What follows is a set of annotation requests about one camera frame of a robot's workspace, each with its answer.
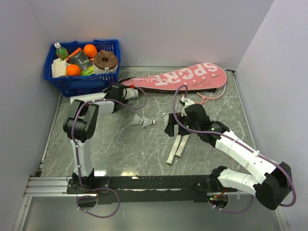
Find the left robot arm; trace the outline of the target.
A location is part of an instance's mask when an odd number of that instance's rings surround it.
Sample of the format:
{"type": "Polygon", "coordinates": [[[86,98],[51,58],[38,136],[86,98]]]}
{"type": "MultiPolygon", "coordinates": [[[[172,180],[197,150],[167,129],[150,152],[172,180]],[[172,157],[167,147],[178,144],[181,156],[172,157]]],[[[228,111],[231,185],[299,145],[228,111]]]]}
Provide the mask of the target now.
{"type": "Polygon", "coordinates": [[[85,99],[72,99],[63,130],[73,147],[75,167],[73,181],[83,193],[95,188],[94,167],[90,157],[90,139],[96,129],[99,115],[116,112],[126,104],[127,91],[124,85],[116,83],[103,96],[93,95],[85,99]]]}

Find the white shuttlecock tube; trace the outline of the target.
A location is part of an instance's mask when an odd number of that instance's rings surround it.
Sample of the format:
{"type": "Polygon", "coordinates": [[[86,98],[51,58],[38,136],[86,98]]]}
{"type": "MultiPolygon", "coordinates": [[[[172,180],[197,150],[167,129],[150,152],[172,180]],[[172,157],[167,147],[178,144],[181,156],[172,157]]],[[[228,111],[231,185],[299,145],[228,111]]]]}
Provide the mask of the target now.
{"type": "MultiPolygon", "coordinates": [[[[108,93],[103,93],[103,92],[98,92],[98,93],[92,93],[92,94],[85,94],[85,95],[79,95],[79,96],[73,96],[70,97],[70,103],[72,103],[74,100],[81,100],[81,101],[93,101],[93,100],[99,100],[103,99],[106,97],[106,95],[110,94],[111,92],[108,93]]],[[[133,98],[138,98],[139,93],[137,89],[124,89],[123,95],[122,95],[125,100],[133,99],[133,98]]]]}

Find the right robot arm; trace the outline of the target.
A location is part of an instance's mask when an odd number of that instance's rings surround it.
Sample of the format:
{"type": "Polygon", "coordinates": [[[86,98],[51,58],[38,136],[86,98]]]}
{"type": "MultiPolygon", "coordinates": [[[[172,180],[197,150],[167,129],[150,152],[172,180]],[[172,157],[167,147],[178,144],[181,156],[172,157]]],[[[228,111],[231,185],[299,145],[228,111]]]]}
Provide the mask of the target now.
{"type": "Polygon", "coordinates": [[[200,104],[192,104],[183,112],[168,114],[165,124],[168,136],[175,135],[175,126],[179,127],[180,135],[195,133],[200,140],[224,152],[249,172],[239,173],[224,166],[215,168],[210,180],[214,191],[237,189],[255,196],[264,207],[275,210],[293,190],[292,172],[287,163],[278,164],[262,156],[226,125],[212,121],[200,104]]]}

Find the white shuttlecock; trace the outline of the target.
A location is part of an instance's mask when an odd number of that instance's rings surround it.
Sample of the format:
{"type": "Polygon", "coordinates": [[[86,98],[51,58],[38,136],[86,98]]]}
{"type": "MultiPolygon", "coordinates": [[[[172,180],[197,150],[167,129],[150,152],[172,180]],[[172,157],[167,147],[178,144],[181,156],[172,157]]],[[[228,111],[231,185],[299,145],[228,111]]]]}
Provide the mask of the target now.
{"type": "Polygon", "coordinates": [[[141,125],[142,128],[145,128],[145,127],[150,126],[150,125],[155,125],[156,121],[149,119],[149,118],[146,118],[144,116],[139,116],[138,114],[135,114],[131,124],[132,125],[141,125]]]}
{"type": "Polygon", "coordinates": [[[164,124],[167,125],[168,124],[168,120],[169,120],[169,114],[163,113],[162,117],[164,119],[164,124]]]}

